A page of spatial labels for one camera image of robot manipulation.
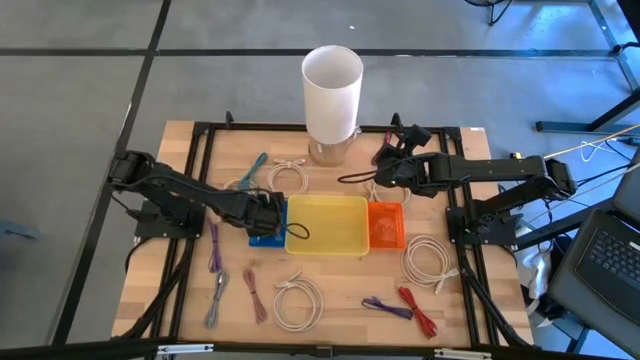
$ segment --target yellow tray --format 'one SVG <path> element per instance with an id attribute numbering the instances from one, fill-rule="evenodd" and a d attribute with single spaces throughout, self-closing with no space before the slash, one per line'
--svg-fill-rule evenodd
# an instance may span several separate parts
<path id="1" fill-rule="evenodd" d="M 361 196 L 292 195 L 288 200 L 287 224 L 309 229 L 309 238 L 287 232 L 285 249 L 294 255 L 350 255 L 369 252 L 367 199 Z M 291 230 L 302 233 L 297 226 Z"/>

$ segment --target white paper cylinder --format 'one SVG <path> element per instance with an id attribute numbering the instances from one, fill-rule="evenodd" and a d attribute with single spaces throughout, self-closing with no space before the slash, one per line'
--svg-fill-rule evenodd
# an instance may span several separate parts
<path id="1" fill-rule="evenodd" d="M 358 116 L 364 65 L 350 49 L 329 45 L 302 60 L 307 132 L 323 144 L 337 144 L 353 134 Z"/>

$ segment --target blue cable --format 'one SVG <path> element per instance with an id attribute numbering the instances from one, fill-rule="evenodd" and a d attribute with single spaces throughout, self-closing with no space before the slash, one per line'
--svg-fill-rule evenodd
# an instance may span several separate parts
<path id="1" fill-rule="evenodd" d="M 269 155 L 265 152 L 258 156 L 258 159 L 253 163 L 253 166 L 251 166 L 247 175 L 243 176 L 238 182 L 238 190 L 251 189 L 251 181 L 253 180 L 254 175 L 258 172 L 258 169 L 267 162 L 267 159 L 269 159 Z"/>

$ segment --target orange plastic box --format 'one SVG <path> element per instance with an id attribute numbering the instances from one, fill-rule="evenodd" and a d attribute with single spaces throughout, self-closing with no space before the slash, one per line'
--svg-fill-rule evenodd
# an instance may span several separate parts
<path id="1" fill-rule="evenodd" d="M 369 203 L 369 246 L 374 249 L 404 249 L 402 204 Z"/>

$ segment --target purple cable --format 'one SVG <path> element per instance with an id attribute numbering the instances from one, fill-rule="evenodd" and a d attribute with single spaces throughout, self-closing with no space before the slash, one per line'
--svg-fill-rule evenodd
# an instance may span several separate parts
<path id="1" fill-rule="evenodd" d="M 211 273 L 217 273 L 222 270 L 222 262 L 220 261 L 220 247 L 218 246 L 218 225 L 209 220 L 209 226 L 211 227 L 211 239 L 213 241 L 213 251 L 209 258 L 209 271 Z"/>
<path id="2" fill-rule="evenodd" d="M 407 320 L 411 320 L 413 318 L 413 311 L 411 311 L 410 309 L 385 305 L 382 303 L 382 301 L 380 301 L 380 299 L 375 296 L 372 296 L 370 299 L 362 300 L 362 306 L 366 307 L 367 309 L 386 311 Z"/>

